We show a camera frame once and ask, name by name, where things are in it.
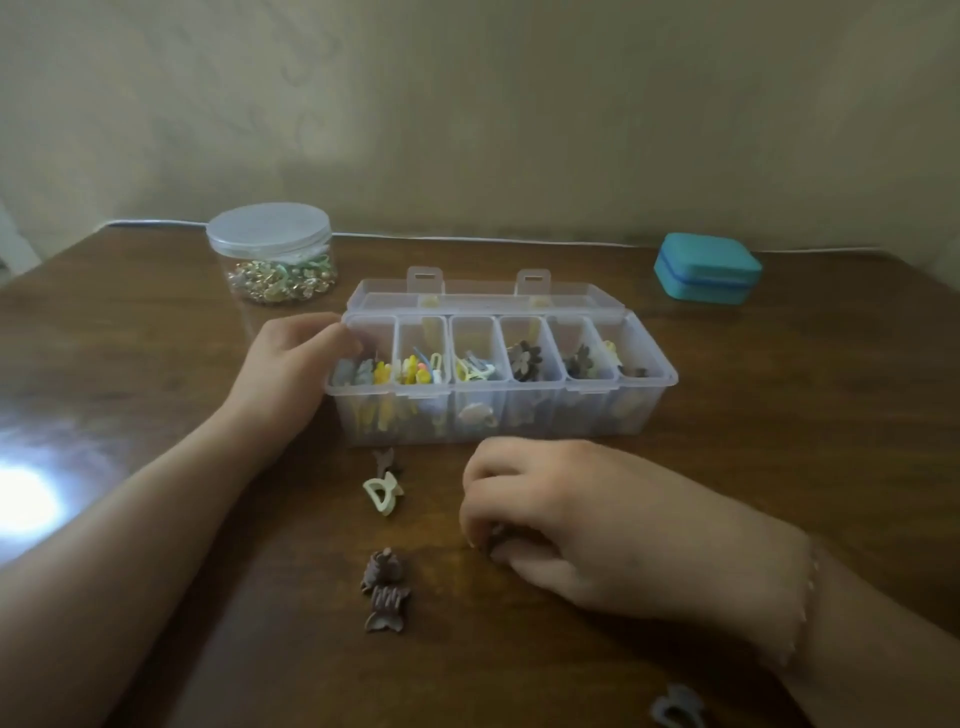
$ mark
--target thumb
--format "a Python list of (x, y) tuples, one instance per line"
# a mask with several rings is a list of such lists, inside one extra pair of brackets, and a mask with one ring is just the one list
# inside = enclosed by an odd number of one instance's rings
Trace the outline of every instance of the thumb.
[(554, 547), (510, 539), (497, 546), (490, 557), (497, 564), (508, 565), (521, 579), (535, 587), (575, 601), (580, 583), (577, 570), (561, 558)]
[(338, 321), (314, 334), (297, 349), (311, 368), (320, 367), (328, 371), (338, 359), (359, 356), (363, 346), (347, 325)]

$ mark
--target blue zipper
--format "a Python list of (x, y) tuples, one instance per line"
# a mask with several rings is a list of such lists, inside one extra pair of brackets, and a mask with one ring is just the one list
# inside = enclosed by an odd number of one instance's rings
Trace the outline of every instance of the blue zipper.
[(666, 266), (666, 269), (670, 272), (670, 275), (673, 276), (675, 280), (678, 280), (680, 283), (684, 283), (686, 285), (705, 285), (710, 286), (711, 288), (736, 288), (737, 290), (743, 288), (753, 288), (754, 285), (756, 285), (756, 282), (741, 283), (736, 280), (687, 279), (677, 274), (677, 271), (675, 271), (673, 266), (670, 265), (670, 258), (668, 258), (663, 251), (660, 251), (660, 257), (663, 259), (663, 265)]

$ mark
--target white cable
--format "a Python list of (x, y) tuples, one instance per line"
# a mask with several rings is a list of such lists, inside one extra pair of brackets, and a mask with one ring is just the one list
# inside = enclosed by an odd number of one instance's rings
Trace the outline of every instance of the white cable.
[[(205, 228), (206, 223), (194, 220), (151, 220), (119, 219), (101, 223), (94, 232), (103, 228), (117, 227), (160, 227)], [(523, 243), (525, 245), (587, 245), (601, 248), (636, 248), (626, 243), (606, 243), (592, 240), (523, 240), (514, 237), (457, 237), (454, 235), (389, 235), (383, 232), (334, 232), (336, 237), (373, 237), (381, 240), (455, 240), (465, 243)], [(845, 248), (790, 248), (780, 250), (759, 250), (756, 253), (882, 253), (883, 249), (873, 245), (848, 246)]]

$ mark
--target turquoise case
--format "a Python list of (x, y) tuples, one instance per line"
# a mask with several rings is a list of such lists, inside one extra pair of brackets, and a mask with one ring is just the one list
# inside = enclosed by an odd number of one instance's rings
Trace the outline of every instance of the turquoise case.
[(675, 299), (737, 304), (747, 300), (763, 266), (728, 237), (671, 232), (663, 238), (654, 272)]

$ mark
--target beaded bracelet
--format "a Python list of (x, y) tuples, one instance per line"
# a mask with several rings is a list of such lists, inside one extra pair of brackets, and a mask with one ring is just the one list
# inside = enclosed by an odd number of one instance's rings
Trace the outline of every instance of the beaded bracelet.
[(797, 629), (794, 632), (793, 640), (780, 655), (777, 664), (781, 670), (788, 670), (793, 664), (797, 653), (800, 651), (801, 644), (810, 624), (811, 611), (813, 609), (814, 597), (817, 594), (817, 587), (820, 585), (820, 548), (817, 542), (810, 539), (809, 570), (806, 575), (806, 584), (804, 585), (804, 598), (800, 606), (800, 620), (797, 622)]

